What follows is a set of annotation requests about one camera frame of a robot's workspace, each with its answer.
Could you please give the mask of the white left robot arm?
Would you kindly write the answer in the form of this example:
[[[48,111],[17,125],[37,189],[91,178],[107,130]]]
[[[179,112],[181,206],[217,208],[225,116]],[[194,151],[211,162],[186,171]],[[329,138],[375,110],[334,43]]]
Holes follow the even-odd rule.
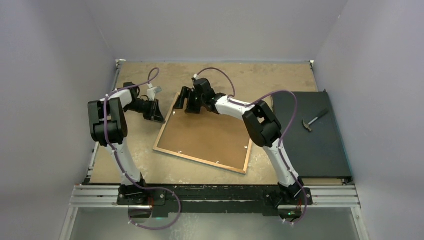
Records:
[[[138,205],[149,199],[149,187],[136,167],[129,150],[127,137],[127,111],[143,115],[145,120],[164,124],[159,100],[156,94],[161,87],[148,83],[146,99],[140,96],[140,87],[132,82],[124,83],[122,88],[113,90],[105,98],[88,103],[89,128],[92,139],[105,147],[115,159],[120,172],[119,194],[130,198]]]

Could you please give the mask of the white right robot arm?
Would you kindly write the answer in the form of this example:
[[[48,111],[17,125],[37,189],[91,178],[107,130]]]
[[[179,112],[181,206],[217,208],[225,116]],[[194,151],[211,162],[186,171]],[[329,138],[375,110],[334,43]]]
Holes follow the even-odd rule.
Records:
[[[281,189],[280,196],[288,204],[294,203],[305,193],[302,179],[294,169],[283,145],[282,125],[269,105],[262,99],[244,102],[231,95],[217,93],[206,78],[193,78],[193,87],[182,87],[174,109],[198,114],[201,108],[217,115],[242,120],[253,143],[263,148],[270,160]]]

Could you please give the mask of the dark green flat box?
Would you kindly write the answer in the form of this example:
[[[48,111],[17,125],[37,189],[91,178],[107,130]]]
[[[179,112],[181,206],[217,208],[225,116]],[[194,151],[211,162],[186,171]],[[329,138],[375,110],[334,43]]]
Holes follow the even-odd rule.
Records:
[[[283,145],[303,179],[353,179],[334,109],[327,92],[275,93],[272,109],[286,133]],[[302,119],[312,120],[323,109],[329,112],[308,132]]]

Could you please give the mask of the small black hammer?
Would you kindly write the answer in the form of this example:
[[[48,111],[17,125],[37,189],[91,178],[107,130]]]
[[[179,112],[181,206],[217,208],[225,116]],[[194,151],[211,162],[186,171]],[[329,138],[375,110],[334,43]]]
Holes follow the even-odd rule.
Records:
[[[329,113],[329,109],[325,108],[323,110],[321,110],[312,120],[310,121],[305,121],[304,119],[302,119],[302,126],[305,130],[307,130],[309,133],[312,132],[312,128],[311,125],[316,122],[317,120],[319,120],[320,118],[322,118],[323,116],[325,116],[326,114]]]

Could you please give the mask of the aluminium front rail frame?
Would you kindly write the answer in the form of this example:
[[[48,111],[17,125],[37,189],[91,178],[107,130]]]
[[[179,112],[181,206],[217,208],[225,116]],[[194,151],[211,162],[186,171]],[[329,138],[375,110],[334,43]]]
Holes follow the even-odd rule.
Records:
[[[367,240],[369,233],[354,186],[311,188],[313,204],[291,226],[261,214],[183,213],[163,230],[138,228],[128,207],[117,205],[115,185],[78,185],[73,189],[62,240]]]

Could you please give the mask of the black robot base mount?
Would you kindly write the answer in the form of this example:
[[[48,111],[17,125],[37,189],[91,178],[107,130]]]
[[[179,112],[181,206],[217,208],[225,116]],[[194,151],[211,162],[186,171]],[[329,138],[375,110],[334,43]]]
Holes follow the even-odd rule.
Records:
[[[146,190],[121,185],[117,205],[147,207],[154,218],[178,212],[298,218],[300,204],[313,204],[311,190],[304,190],[291,196],[278,185],[150,184]]]

